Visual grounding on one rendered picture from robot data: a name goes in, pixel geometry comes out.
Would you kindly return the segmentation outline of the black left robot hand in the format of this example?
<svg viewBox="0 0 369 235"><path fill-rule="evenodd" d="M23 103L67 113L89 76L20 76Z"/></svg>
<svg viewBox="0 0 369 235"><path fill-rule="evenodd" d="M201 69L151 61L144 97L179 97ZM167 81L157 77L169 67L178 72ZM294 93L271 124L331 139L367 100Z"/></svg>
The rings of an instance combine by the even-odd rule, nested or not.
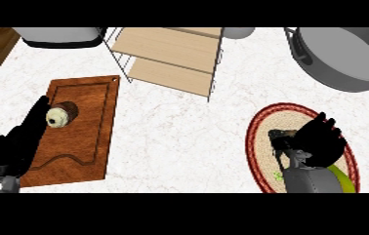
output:
<svg viewBox="0 0 369 235"><path fill-rule="evenodd" d="M42 96L29 116L10 134L0 135L0 176L21 177L30 167L46 130L49 97Z"/></svg>

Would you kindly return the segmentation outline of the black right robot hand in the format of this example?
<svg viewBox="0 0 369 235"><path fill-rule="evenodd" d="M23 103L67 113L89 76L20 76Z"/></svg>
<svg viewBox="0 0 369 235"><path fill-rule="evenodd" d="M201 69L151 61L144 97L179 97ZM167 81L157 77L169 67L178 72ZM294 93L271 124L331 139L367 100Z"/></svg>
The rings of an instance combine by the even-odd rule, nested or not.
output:
<svg viewBox="0 0 369 235"><path fill-rule="evenodd" d="M291 168L327 168L343 155L346 139L336 119L322 112L299 130L269 130L277 160L290 159Z"/></svg>

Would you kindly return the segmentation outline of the round woven red-rimmed placemat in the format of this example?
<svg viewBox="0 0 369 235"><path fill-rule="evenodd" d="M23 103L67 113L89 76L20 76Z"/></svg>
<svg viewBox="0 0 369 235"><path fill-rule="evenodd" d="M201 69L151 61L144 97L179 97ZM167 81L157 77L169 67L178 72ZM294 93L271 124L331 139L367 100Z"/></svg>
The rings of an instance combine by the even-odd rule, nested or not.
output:
<svg viewBox="0 0 369 235"><path fill-rule="evenodd" d="M256 114L246 137L246 154L255 180L265 193L284 193L286 185L269 130L299 130L319 113L306 106L281 102Z"/></svg>

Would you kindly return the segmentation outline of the cupcake with cream frosting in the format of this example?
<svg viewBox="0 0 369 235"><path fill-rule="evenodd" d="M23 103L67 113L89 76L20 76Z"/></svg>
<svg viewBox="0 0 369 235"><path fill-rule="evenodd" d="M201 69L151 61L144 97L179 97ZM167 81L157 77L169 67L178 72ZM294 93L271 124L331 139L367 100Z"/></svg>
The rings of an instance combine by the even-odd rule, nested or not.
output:
<svg viewBox="0 0 369 235"><path fill-rule="evenodd" d="M51 128L64 128L79 117L79 106L71 101L57 103L48 113L46 122Z"/></svg>

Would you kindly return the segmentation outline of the brown wooden cutting board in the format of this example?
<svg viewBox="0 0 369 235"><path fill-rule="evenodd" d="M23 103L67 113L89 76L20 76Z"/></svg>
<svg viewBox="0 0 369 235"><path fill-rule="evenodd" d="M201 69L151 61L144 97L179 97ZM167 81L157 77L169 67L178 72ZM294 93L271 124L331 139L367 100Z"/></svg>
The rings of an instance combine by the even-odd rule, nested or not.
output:
<svg viewBox="0 0 369 235"><path fill-rule="evenodd" d="M21 187L105 179L120 76L51 81L51 105L71 101L79 116L64 128L46 128Z"/></svg>

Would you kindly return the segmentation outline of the grey metal pot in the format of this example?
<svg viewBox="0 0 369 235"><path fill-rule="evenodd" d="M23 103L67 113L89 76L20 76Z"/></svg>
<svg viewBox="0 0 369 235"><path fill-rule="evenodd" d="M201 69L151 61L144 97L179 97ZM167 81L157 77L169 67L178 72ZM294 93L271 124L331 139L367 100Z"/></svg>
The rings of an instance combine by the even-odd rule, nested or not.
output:
<svg viewBox="0 0 369 235"><path fill-rule="evenodd" d="M287 27L291 55L328 87L369 91L369 27Z"/></svg>

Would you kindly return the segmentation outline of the brown wooden panel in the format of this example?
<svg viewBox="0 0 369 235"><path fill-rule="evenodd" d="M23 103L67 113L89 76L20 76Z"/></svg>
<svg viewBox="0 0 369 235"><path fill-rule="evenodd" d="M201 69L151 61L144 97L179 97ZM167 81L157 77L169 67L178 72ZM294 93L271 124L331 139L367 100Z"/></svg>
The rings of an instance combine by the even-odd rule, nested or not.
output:
<svg viewBox="0 0 369 235"><path fill-rule="evenodd" d="M12 27L0 27L0 64L14 50L20 38L21 35Z"/></svg>

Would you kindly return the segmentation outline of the white appliance with black base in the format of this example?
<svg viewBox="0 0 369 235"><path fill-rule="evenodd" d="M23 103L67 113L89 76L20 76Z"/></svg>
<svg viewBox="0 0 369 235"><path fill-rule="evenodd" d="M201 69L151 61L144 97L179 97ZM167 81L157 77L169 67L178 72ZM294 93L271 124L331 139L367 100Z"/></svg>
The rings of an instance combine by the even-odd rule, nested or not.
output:
<svg viewBox="0 0 369 235"><path fill-rule="evenodd" d="M26 43L43 49L97 47L105 37L105 27L15 27Z"/></svg>

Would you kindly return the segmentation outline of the pale grey round object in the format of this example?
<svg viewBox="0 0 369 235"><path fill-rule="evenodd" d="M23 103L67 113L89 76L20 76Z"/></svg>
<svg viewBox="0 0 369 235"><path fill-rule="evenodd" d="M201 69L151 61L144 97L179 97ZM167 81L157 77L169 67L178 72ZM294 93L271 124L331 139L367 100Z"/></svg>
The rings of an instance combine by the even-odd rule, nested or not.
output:
<svg viewBox="0 0 369 235"><path fill-rule="evenodd" d="M255 27L226 27L224 29L224 37L234 40L244 39L255 33L255 31Z"/></svg>

